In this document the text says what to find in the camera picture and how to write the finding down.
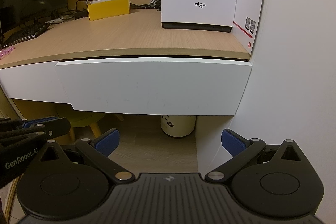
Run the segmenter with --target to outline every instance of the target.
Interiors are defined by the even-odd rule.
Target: red line
[[[236,22],[233,22],[233,23],[235,23],[239,29],[241,29],[244,33],[246,33],[249,37],[253,39],[253,37],[247,31],[245,31],[241,26],[239,26]]]

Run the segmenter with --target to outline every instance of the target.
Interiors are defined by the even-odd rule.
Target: stool
[[[73,142],[76,141],[74,127],[90,126],[96,138],[101,135],[97,122],[103,118],[106,113],[74,110],[70,104],[57,104],[56,111],[60,117],[65,117],[69,120],[71,125],[69,134]]]

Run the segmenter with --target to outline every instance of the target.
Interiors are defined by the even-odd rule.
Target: white drawer front
[[[133,114],[234,115],[249,62],[141,57],[59,62],[76,110]]]
[[[69,103],[55,72],[57,63],[53,61],[1,69],[1,85],[9,98]]]

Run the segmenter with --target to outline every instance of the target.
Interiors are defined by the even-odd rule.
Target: blue textured pad
[[[58,117],[52,116],[52,117],[46,117],[46,118],[26,121],[26,122],[23,123],[22,128],[29,128],[32,124],[43,123],[45,121],[50,121],[50,120],[54,120],[54,119],[58,119]]]
[[[118,130],[107,133],[101,140],[96,142],[94,148],[108,157],[119,145],[120,134]]]
[[[246,149],[246,145],[241,140],[237,139],[226,130],[222,132],[222,146],[233,157]]]

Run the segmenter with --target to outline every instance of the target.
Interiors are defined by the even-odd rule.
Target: white trash bin
[[[161,128],[169,136],[182,138],[195,128],[196,116],[161,115]]]

